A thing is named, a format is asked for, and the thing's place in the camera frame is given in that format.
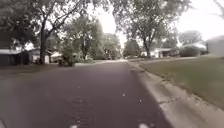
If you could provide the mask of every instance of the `tree trunk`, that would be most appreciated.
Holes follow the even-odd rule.
[[[143,45],[144,45],[144,48],[145,48],[145,50],[146,50],[147,57],[150,58],[150,57],[151,57],[151,55],[150,55],[150,48],[149,48],[148,45],[147,45],[146,38],[143,38]]]
[[[44,35],[41,36],[41,45],[40,45],[40,64],[45,64],[45,54],[46,54],[46,39]]]
[[[148,57],[148,58],[151,58],[150,51],[149,51],[149,50],[147,50],[147,51],[146,51],[146,53],[147,53],[147,57]]]
[[[83,57],[82,57],[82,58],[83,58],[83,60],[86,60],[86,55],[83,55]]]

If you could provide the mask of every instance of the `grass lawn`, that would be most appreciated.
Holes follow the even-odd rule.
[[[141,67],[224,109],[224,59],[202,57]]]

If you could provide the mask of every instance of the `road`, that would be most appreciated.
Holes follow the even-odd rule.
[[[125,62],[1,81],[0,116],[7,128],[171,128]]]

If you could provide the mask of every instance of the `asphalt road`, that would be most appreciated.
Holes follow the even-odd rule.
[[[171,128],[129,69],[104,63],[0,81],[0,117],[7,128]]]

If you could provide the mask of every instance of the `leafy tree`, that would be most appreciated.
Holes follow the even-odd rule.
[[[87,13],[89,5],[97,6],[103,1],[100,0],[36,0],[35,8],[38,9],[41,21],[40,41],[41,53],[40,60],[44,63],[46,40],[52,32],[61,28],[68,18]],[[83,51],[88,51],[87,47],[82,47]]]
[[[51,36],[46,41],[46,49],[55,52],[61,51],[62,40],[57,33],[52,33]]]
[[[94,22],[93,37],[95,40],[93,41],[89,54],[93,59],[104,59],[104,52],[102,49],[102,40],[103,40],[103,29],[100,21],[95,18]]]
[[[117,0],[112,1],[118,29],[128,38],[142,40],[147,55],[155,39],[165,35],[170,23],[188,9],[189,0]]]
[[[176,48],[177,43],[177,34],[169,33],[160,39],[156,39],[153,48]]]
[[[184,45],[193,44],[202,41],[202,35],[196,30],[186,31],[179,35],[179,41]]]
[[[136,40],[130,40],[126,43],[123,55],[124,57],[141,55],[141,48]]]
[[[36,41],[34,22],[36,9],[33,0],[0,1],[0,33],[1,47],[9,47],[13,40],[20,45]]]
[[[102,48],[107,59],[115,59],[116,57],[120,57],[121,46],[119,39],[115,34],[104,34],[102,43]]]
[[[71,42],[73,47],[81,50],[83,59],[89,53],[90,49],[96,49],[101,40],[102,28],[99,21],[88,15],[82,15],[78,19],[73,20],[64,28],[66,32],[65,39]]]

